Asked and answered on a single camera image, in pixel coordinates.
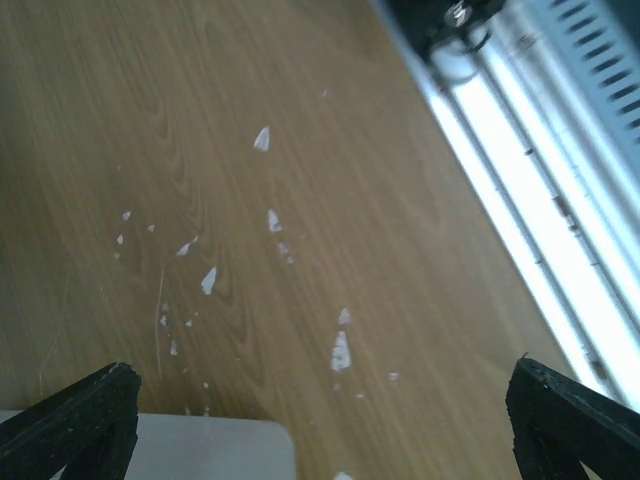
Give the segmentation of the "white plastic tub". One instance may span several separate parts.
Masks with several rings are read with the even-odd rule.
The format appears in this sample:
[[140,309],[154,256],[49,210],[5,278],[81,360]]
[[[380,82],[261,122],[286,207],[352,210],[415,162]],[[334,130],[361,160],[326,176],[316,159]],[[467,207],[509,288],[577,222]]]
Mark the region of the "white plastic tub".
[[140,414],[127,479],[294,479],[295,448],[270,421]]

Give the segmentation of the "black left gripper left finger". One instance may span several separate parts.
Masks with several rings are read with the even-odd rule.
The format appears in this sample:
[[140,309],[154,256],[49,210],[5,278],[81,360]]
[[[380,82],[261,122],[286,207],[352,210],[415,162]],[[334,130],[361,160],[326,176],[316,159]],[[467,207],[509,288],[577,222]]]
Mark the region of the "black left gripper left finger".
[[3,479],[123,479],[141,377],[111,363],[1,423]]

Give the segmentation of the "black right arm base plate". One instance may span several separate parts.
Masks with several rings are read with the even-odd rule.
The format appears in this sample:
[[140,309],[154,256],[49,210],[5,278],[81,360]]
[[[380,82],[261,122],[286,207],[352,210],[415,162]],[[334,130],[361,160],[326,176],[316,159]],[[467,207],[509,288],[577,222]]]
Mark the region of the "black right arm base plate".
[[423,58],[441,43],[467,37],[476,24],[489,20],[505,4],[505,0],[382,1],[401,35]]

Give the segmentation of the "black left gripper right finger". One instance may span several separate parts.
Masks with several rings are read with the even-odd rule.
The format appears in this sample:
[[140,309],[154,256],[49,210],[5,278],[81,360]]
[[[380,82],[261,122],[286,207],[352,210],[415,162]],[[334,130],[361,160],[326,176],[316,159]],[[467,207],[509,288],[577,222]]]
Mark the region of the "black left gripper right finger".
[[518,359],[505,403],[523,479],[639,477],[639,414],[535,359]]

